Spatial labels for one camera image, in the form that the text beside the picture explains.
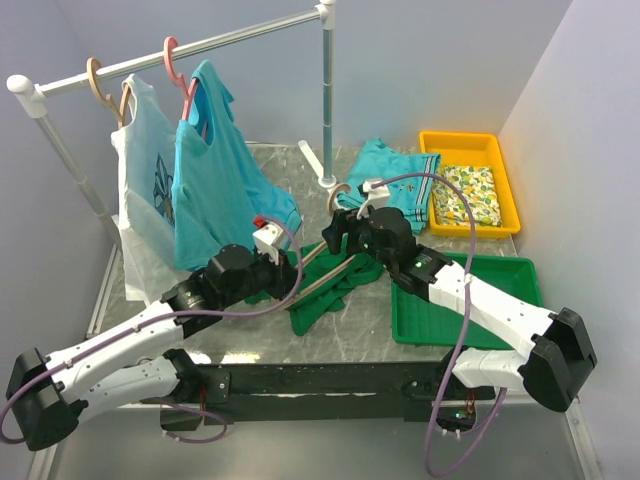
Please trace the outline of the green plastic tray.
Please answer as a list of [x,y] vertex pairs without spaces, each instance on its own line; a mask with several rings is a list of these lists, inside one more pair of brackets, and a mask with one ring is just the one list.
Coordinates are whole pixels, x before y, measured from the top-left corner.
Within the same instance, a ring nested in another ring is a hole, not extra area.
[[[526,258],[475,255],[471,273],[524,302],[543,305],[534,263]],[[392,286],[392,335],[408,345],[453,347],[463,316]]]

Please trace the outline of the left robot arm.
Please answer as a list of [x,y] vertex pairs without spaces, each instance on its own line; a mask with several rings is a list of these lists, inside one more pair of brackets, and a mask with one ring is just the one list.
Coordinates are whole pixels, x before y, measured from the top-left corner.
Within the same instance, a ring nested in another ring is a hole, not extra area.
[[249,297],[290,299],[302,278],[302,264],[291,263],[284,251],[269,255],[229,245],[112,329],[48,355],[24,352],[15,361],[1,411],[14,416],[21,435],[2,436],[2,442],[39,451],[107,410],[140,400],[192,399],[205,381],[175,343],[213,326]]

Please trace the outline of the green t shirt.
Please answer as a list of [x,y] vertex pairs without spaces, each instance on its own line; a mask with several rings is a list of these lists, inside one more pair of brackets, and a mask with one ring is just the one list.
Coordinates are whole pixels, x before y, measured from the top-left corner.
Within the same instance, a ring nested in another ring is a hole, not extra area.
[[303,336],[326,312],[345,307],[344,297],[361,285],[380,278],[384,267],[366,253],[332,255],[323,248],[304,268],[299,298],[287,308],[293,332]]

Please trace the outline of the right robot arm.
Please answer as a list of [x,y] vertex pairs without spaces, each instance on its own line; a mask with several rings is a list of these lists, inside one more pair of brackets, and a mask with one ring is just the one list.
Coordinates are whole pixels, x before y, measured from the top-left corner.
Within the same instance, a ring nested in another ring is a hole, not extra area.
[[453,364],[437,376],[449,398],[478,387],[504,388],[565,412],[597,365],[578,313],[531,305],[466,272],[449,256],[419,244],[396,208],[372,208],[363,218],[339,209],[322,237],[331,254],[369,255],[401,290],[462,315],[508,344],[503,351],[454,348]]

